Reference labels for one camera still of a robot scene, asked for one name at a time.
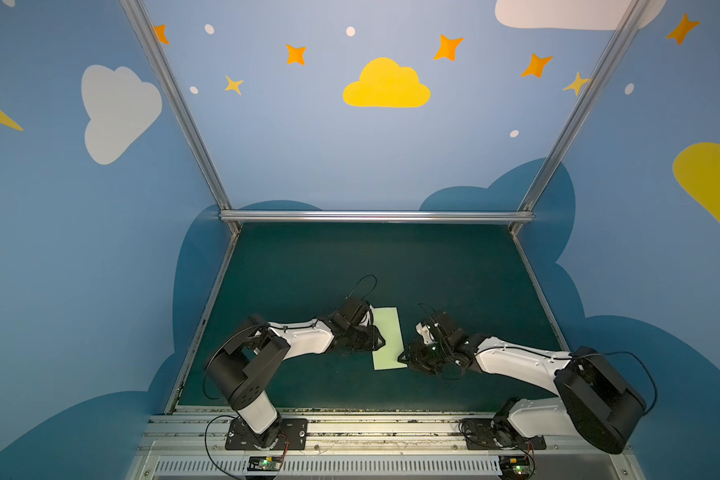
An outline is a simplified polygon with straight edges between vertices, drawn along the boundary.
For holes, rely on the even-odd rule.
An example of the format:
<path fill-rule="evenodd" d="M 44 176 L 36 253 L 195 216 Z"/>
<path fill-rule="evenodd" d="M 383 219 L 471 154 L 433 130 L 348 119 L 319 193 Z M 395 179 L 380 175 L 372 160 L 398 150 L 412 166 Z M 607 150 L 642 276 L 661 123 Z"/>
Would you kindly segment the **light green paper sheet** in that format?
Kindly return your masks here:
<path fill-rule="evenodd" d="M 374 325 L 379 330 L 385 344 L 372 353 L 375 371 L 406 368 L 398 357 L 404 352 L 400 319 L 395 307 L 373 309 Z"/>

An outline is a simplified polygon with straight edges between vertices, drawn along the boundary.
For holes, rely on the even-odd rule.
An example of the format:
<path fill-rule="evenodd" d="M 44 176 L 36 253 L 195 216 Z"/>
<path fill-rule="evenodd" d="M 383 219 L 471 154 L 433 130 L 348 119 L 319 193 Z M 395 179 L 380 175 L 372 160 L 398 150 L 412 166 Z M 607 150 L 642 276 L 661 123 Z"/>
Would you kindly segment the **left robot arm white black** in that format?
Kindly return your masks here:
<path fill-rule="evenodd" d="M 235 432 L 249 437 L 251 446 L 268 449 L 281 437 L 282 416 L 266 387 L 284 361 L 333 350 L 375 352 L 385 345 L 373 307 L 349 296 L 330 315 L 306 322 L 248 317 L 207 359 L 204 374 L 237 414 Z"/>

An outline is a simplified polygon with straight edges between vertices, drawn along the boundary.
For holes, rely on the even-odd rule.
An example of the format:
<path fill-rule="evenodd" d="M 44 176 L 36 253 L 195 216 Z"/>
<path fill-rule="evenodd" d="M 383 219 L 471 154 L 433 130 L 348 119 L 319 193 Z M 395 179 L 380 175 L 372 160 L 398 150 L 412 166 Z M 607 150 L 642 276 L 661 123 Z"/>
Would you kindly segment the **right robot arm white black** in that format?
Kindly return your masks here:
<path fill-rule="evenodd" d="M 508 399 L 489 420 L 467 418 L 465 439 L 483 449 L 529 449 L 547 436 L 580 438 L 620 454 L 638 422 L 655 407 L 609 362 L 589 347 L 574 352 L 523 346 L 486 334 L 468 334 L 445 312 L 416 326 L 418 339 L 400 363 L 428 375 L 454 368 L 501 375 L 539 387 L 549 397 Z"/>

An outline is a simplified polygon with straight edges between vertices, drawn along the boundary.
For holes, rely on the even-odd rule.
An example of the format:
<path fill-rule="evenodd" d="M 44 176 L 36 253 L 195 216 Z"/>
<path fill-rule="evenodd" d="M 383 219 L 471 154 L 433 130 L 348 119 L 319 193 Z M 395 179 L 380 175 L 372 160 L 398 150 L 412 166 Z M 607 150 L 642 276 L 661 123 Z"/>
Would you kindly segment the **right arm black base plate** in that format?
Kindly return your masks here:
<path fill-rule="evenodd" d="M 545 450 L 542 436 L 523 437 L 506 422 L 486 418 L 465 418 L 459 422 L 459 432 L 469 450 Z"/>

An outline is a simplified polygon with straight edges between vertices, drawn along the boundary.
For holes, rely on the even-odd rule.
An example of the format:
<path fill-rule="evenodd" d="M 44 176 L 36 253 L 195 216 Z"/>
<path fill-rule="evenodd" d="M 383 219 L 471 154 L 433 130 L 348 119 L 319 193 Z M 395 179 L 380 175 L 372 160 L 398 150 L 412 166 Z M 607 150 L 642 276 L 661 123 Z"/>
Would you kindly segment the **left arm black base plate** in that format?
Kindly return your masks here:
<path fill-rule="evenodd" d="M 307 432 L 305 418 L 278 419 L 262 433 L 255 433 L 242 418 L 236 418 L 229 427 L 224 448 L 228 451 L 303 450 Z"/>

